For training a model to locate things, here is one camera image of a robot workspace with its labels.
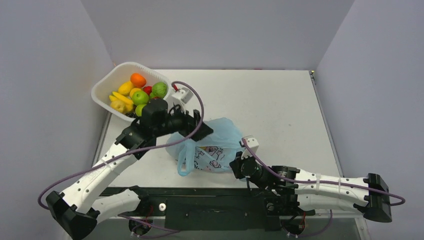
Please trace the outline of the light blue plastic bag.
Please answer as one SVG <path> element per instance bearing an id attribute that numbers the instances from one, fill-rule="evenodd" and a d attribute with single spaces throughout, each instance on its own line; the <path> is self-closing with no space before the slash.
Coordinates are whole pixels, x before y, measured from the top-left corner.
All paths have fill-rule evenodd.
<path id="1" fill-rule="evenodd" d="M 193 170 L 210 173 L 230 172 L 230 162 L 236 154 L 242 152 L 241 131 L 225 117 L 209 120 L 206 125 L 213 133 L 202 140 L 187 139 L 165 148 L 167 153 L 177 161 L 177 173 L 185 177 Z"/>

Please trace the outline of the orange fake orange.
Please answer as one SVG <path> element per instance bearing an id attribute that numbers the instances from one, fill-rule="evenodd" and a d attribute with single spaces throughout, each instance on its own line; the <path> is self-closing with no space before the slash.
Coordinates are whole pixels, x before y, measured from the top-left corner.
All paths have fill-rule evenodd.
<path id="1" fill-rule="evenodd" d="M 147 80 L 139 73 L 133 73 L 130 76 L 130 82 L 135 88 L 143 88 L 147 84 Z"/>

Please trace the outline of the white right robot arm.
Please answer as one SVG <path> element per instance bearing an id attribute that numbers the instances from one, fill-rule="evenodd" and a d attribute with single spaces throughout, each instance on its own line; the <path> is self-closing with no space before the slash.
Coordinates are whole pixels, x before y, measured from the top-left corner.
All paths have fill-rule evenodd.
<path id="1" fill-rule="evenodd" d="M 248 179 L 258 188 L 280 196 L 285 214 L 338 210 L 362 214 L 374 222 L 392 222 L 389 187 L 376 173 L 343 178 L 289 166 L 263 167 L 252 156 L 243 158 L 241 152 L 229 166 L 237 179 Z"/>

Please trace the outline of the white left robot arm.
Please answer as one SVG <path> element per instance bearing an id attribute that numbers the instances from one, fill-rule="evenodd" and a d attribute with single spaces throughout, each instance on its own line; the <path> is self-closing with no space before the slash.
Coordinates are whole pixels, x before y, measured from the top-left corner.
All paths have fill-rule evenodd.
<path id="1" fill-rule="evenodd" d="M 158 137 L 178 133 L 183 138 L 174 142 L 177 145 L 188 139 L 203 140 L 213 132 L 204 123 L 202 110 L 195 109 L 190 115 L 182 104 L 169 107 L 165 100 L 153 99 L 142 109 L 141 116 L 121 132 L 100 162 L 71 175 L 80 177 L 71 186 L 46 196 L 45 208 L 73 240 L 86 238 L 98 223 L 121 213 L 143 215 L 149 210 L 149 201 L 136 187 L 102 199 L 99 196 L 126 168 L 149 150 L 158 149 Z"/>

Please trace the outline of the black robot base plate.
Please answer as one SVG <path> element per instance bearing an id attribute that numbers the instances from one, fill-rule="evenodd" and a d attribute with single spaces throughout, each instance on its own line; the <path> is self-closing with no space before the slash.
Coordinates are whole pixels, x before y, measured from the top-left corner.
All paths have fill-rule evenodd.
<path id="1" fill-rule="evenodd" d="M 278 196 L 259 188 L 139 187 L 141 195 L 129 217 L 164 220 L 165 228 L 179 231 L 279 231 L 296 217 L 314 216 L 300 209 L 294 194 Z"/>

